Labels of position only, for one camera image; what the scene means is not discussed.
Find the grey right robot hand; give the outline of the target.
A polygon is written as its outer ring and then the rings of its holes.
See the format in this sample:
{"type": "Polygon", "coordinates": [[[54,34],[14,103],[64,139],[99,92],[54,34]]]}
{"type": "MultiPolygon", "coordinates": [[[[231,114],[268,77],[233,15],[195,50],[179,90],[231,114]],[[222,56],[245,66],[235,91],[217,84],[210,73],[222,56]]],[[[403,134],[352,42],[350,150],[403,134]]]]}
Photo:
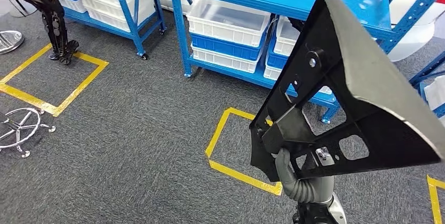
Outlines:
{"type": "Polygon", "coordinates": [[[327,203],[333,198],[334,177],[298,179],[290,167],[290,152],[282,148],[275,158],[275,166],[284,193],[298,203],[327,203]]]}

